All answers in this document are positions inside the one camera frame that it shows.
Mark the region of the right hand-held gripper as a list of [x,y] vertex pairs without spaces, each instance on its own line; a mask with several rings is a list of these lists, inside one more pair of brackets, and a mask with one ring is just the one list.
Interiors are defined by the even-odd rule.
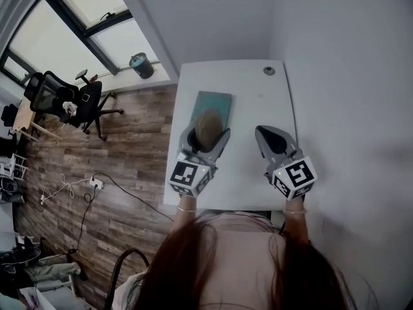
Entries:
[[269,183],[287,200],[309,192],[317,180],[317,174],[309,156],[297,150],[293,137],[284,130],[269,125],[259,125],[255,137],[263,158],[270,158],[265,176]]

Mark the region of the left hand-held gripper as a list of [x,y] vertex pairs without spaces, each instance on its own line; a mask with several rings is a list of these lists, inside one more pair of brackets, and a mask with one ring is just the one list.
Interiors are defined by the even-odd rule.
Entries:
[[175,167],[169,177],[171,188],[185,196],[197,198],[217,171],[216,162],[221,157],[231,130],[225,129],[214,140],[209,152],[198,152],[196,124],[190,123],[179,137]]

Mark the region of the beige oval case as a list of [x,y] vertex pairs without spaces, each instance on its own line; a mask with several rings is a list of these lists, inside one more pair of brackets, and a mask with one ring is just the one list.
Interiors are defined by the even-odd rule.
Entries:
[[217,110],[206,110],[196,120],[196,139],[204,152],[209,152],[213,149],[215,140],[222,132],[223,124]]

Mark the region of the person's right forearm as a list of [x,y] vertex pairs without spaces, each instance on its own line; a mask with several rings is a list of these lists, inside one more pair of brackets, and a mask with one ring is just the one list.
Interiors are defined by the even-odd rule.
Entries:
[[309,244],[308,228],[306,222],[307,210],[302,196],[287,200],[285,209],[285,228],[283,236],[285,241]]

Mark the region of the person's left forearm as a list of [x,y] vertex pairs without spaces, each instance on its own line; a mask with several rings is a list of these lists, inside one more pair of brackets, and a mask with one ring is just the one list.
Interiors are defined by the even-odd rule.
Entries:
[[181,195],[177,211],[172,225],[172,231],[175,231],[196,217],[197,198]]

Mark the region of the black trash bin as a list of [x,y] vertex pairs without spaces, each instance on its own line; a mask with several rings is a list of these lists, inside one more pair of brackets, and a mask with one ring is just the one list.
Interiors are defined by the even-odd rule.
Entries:
[[129,67],[142,79],[151,78],[154,68],[144,52],[137,53],[130,58]]

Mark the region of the person's pink top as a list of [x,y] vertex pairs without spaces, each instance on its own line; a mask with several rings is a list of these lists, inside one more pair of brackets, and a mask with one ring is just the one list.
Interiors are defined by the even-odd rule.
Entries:
[[286,242],[264,217],[226,212],[172,231],[148,270],[115,292],[111,310],[335,310],[330,264]]

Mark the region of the black office chair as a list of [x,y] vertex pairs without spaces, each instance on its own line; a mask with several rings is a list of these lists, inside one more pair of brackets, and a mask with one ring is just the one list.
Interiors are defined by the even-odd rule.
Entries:
[[[103,108],[107,99],[116,95],[109,92],[102,98],[102,82],[88,80],[87,72],[88,70],[84,69],[76,76],[77,80],[82,79],[85,82],[81,88],[63,81],[51,71],[43,74],[36,72],[31,76],[24,96],[30,101],[32,111],[57,116],[61,123],[82,127],[85,134],[90,133],[89,127],[95,123],[98,138],[106,141],[106,136],[101,134],[100,117],[115,113],[122,115],[124,110]],[[77,105],[76,116],[71,117],[65,112],[62,106],[65,101]]]

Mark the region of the light wooden desk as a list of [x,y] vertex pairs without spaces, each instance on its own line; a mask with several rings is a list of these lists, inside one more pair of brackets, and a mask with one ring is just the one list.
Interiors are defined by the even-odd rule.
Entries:
[[28,139],[33,140],[33,141],[39,141],[39,140],[28,133],[30,128],[35,128],[38,131],[41,131],[42,133],[48,136],[51,136],[55,139],[63,140],[62,137],[46,130],[45,128],[35,123],[34,118],[35,118],[35,112],[32,111],[30,108],[30,101],[26,97],[23,97],[19,104],[17,115],[15,117],[14,124],[12,126],[12,130],[14,132],[18,132],[26,136]]

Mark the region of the black framed window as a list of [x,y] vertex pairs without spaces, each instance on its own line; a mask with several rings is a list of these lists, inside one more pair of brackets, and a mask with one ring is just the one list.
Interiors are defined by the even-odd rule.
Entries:
[[[125,0],[17,0],[16,9],[22,15],[0,52],[0,71],[18,85],[48,70],[77,84],[76,74],[87,69],[88,77],[102,81],[105,90],[168,79]],[[115,15],[101,21],[107,12]],[[130,58],[140,52],[154,68],[148,79],[129,67]]]

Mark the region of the grey green cloth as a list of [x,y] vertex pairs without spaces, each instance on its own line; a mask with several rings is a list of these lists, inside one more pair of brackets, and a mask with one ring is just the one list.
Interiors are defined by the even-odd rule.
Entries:
[[31,278],[33,283],[46,281],[63,281],[72,275],[80,275],[81,267],[75,263],[46,263],[45,261],[36,263],[24,268],[24,272]]

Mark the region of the pile of black bags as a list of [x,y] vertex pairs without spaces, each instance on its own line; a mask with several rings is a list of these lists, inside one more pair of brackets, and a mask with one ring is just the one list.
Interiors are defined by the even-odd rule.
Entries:
[[26,269],[34,266],[40,256],[40,248],[27,236],[11,251],[0,252],[0,293],[18,299],[18,290],[33,287],[32,274]]

